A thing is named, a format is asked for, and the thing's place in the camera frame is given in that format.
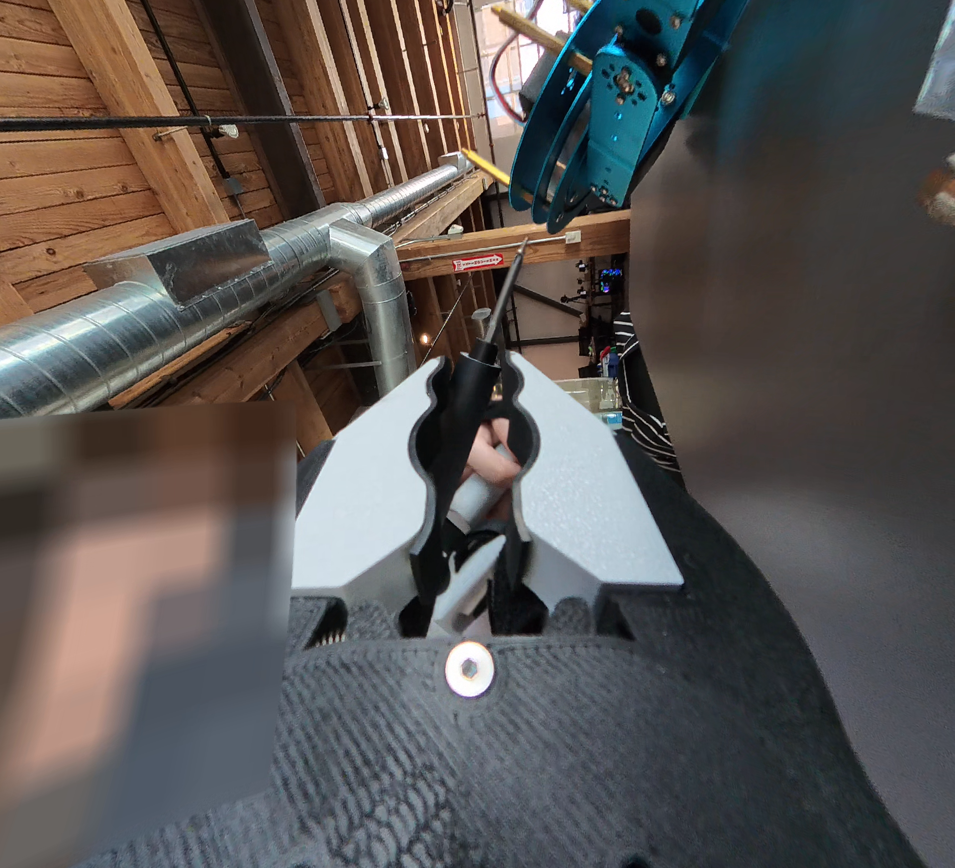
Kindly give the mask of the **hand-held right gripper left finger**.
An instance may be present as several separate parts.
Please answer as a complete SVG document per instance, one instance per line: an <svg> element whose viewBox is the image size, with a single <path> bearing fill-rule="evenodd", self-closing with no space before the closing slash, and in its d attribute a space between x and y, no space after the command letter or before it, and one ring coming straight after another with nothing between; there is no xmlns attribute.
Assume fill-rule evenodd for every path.
<svg viewBox="0 0 955 868"><path fill-rule="evenodd" d="M426 521L428 484L412 432L436 405L424 364L335 438L294 529L292 595L346 605L405 605L416 595L409 548Z"/></svg>

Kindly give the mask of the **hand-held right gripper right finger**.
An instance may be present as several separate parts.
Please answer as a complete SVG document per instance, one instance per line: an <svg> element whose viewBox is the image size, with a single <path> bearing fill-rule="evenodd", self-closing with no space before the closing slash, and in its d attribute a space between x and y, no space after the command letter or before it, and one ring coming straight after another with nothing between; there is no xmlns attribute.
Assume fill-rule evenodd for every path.
<svg viewBox="0 0 955 868"><path fill-rule="evenodd" d="M683 577L606 425L522 356L509 352L513 403L531 454L513 486L530 540L524 583L544 602L599 602L610 590L675 590Z"/></svg>

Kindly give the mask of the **black precision screwdriver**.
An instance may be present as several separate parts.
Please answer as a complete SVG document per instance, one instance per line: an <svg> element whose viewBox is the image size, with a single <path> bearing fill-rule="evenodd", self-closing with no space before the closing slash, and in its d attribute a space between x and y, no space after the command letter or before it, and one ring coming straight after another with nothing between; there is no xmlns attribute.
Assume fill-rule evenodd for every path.
<svg viewBox="0 0 955 868"><path fill-rule="evenodd" d="M483 337L475 341L468 354L461 355L454 367L448 397L440 413L439 448L428 470L435 486L434 513L426 535L409 552L417 598L428 616L434 611L436 598L450 582L443 528L500 373L495 338L516 287L528 244L529 239L524 239L519 246Z"/></svg>

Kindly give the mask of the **blue toy robot arm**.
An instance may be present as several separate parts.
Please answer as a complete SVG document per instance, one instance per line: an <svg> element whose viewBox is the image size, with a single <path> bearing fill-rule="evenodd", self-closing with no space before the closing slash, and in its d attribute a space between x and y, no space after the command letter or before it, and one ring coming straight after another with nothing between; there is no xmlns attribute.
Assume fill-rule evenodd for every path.
<svg viewBox="0 0 955 868"><path fill-rule="evenodd" d="M748 0L595 0L536 99L509 202L551 234L621 207L726 50Z"/></svg>

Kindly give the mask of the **person's left hand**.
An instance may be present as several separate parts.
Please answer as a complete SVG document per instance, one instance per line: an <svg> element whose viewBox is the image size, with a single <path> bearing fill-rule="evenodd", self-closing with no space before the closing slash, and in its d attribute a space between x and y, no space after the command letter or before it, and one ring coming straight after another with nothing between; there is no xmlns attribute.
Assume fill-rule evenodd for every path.
<svg viewBox="0 0 955 868"><path fill-rule="evenodd" d="M484 421L480 425L460 483L477 476L496 488L511 487L521 465L508 447L508 433L509 421L505 419Z"/></svg>

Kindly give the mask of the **black white striped cloth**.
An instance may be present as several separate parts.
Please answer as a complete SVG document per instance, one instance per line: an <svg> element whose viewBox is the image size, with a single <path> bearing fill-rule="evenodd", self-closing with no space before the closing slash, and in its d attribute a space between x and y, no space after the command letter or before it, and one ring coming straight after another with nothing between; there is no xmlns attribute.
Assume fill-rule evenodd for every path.
<svg viewBox="0 0 955 868"><path fill-rule="evenodd" d="M622 402L623 430L681 487L681 468L653 388L643 350L629 311L614 318L618 355L617 385Z"/></svg>

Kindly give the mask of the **wooden beam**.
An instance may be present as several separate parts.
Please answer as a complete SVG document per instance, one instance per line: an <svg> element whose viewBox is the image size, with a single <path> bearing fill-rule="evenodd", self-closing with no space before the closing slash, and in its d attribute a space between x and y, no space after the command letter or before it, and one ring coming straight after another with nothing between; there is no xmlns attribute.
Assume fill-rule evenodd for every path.
<svg viewBox="0 0 955 868"><path fill-rule="evenodd" d="M451 275L452 261L471 254L514 253L526 244L523 262L542 264L582 260L600 255L625 254L630 240L630 212L611 211L580 216L560 233L543 225L523 225L468 232L459 238L441 235L405 243L396 253L406 281Z"/></svg>

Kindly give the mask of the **black horizontal rod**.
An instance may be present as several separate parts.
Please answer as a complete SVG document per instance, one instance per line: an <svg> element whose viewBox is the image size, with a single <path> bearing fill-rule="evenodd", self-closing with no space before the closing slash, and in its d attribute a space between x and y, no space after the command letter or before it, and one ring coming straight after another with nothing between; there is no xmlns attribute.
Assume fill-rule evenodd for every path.
<svg viewBox="0 0 955 868"><path fill-rule="evenodd" d="M485 118L484 113L477 114L384 114L366 111L358 114L264 114L241 115L226 114L181 115L181 116L38 116L38 117L2 117L1 132L9 133L46 133L54 131L97 131L104 129L173 129L178 127L198 127L213 129L226 125L272 125L272 124L395 124L395 123L431 123L431 122L471 122Z"/></svg>

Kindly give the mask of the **blurred tan object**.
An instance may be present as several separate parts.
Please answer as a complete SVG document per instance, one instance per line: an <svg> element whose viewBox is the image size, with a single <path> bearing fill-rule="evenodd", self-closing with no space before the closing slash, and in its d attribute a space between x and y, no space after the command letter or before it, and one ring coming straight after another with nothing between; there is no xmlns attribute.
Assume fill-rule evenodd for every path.
<svg viewBox="0 0 955 868"><path fill-rule="evenodd" d="M950 153L945 165L927 176L919 193L919 201L928 217L951 227L955 222L954 160L954 153Z"/></svg>

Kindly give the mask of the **silver ventilation duct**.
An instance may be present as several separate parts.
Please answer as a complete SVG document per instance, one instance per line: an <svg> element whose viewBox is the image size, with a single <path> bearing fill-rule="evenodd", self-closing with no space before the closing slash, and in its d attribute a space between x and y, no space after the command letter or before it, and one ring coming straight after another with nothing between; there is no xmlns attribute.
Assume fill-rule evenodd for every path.
<svg viewBox="0 0 955 868"><path fill-rule="evenodd" d="M461 153L439 162L361 202L267 230L232 221L95 260L95 292L2 327L2 419L97 408L325 266L354 281L386 396L415 356L396 247L378 228L470 168Z"/></svg>

